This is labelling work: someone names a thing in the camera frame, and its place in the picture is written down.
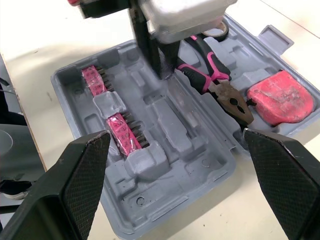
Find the tool case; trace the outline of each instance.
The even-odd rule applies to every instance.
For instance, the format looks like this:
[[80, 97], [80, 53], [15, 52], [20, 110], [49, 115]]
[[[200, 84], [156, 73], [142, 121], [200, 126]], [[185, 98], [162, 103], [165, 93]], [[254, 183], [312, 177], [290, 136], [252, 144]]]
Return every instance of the tool case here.
[[[319, 119], [320, 92], [280, 58], [294, 43], [271, 25], [255, 37], [231, 17], [224, 21], [230, 28], [227, 39], [205, 41], [245, 98], [251, 86], [285, 70], [314, 100], [314, 110], [304, 120], [277, 126], [250, 106], [254, 121], [248, 127], [291, 137]], [[185, 41], [179, 57], [208, 73]], [[92, 65], [103, 68], [112, 94], [92, 95], [82, 77], [82, 69]], [[230, 177], [236, 158], [250, 159], [241, 127], [217, 101], [209, 93], [200, 95], [178, 70], [159, 79], [133, 40], [57, 70], [51, 82], [75, 139], [106, 129], [108, 117], [126, 111], [149, 142], [128, 157], [110, 142], [100, 201], [121, 239], [139, 238]]]

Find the white table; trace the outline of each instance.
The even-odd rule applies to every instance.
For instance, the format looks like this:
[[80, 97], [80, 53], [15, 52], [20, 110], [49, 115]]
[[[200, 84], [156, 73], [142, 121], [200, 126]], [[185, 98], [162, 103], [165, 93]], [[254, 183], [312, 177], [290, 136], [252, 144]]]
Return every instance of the white table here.
[[[295, 10], [300, 9], [300, 1], [291, 0], [288, 5], [276, 0], [264, 2], [239, 0], [227, 13], [254, 35], [266, 25], [273, 25], [292, 39], [295, 44], [282, 58], [320, 88], [317, 72], [320, 24], [316, 14], [308, 14], [308, 9], [316, 8], [317, 0], [308, 1], [309, 8], [304, 4], [305, 13], [299, 12], [298, 16]], [[126, 11], [100, 19], [82, 19], [66, 0], [0, 0], [0, 52], [46, 169], [55, 164], [73, 140], [51, 85], [51, 75], [63, 66], [132, 38]], [[319, 133], [320, 122], [316, 122], [296, 136], [318, 159]], [[89, 239], [118, 239], [100, 204]], [[239, 161], [230, 179], [143, 239], [285, 240], [287, 237], [260, 190], [253, 164]]]

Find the case latch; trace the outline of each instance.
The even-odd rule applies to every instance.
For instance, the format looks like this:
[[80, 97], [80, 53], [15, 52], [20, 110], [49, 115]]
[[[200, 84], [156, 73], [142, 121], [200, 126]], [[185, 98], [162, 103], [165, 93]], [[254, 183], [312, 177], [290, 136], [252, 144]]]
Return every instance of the case latch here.
[[282, 55], [294, 42], [272, 25], [266, 26], [258, 39], [277, 55]]

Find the pliers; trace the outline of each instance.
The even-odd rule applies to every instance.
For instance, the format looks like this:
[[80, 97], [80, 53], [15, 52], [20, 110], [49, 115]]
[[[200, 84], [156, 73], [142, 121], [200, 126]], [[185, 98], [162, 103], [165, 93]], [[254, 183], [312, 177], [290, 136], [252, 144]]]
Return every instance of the pliers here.
[[232, 116], [241, 126], [253, 122], [254, 117], [241, 93], [230, 85], [231, 72], [217, 58], [211, 47], [196, 35], [185, 39], [204, 59], [209, 75], [187, 64], [182, 59], [177, 60], [177, 69], [182, 71], [200, 94], [210, 92], [224, 111]]

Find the drill bit set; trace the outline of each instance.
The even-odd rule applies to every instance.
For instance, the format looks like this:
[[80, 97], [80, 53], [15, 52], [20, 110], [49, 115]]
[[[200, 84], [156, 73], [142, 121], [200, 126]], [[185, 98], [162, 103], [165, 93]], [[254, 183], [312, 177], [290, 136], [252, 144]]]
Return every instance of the drill bit set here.
[[[81, 72], [94, 97], [105, 92], [115, 91], [102, 67], [91, 65], [82, 69]], [[137, 149], [149, 146], [139, 122], [133, 118], [130, 112], [118, 112], [108, 117], [106, 123], [118, 147], [126, 157]]]

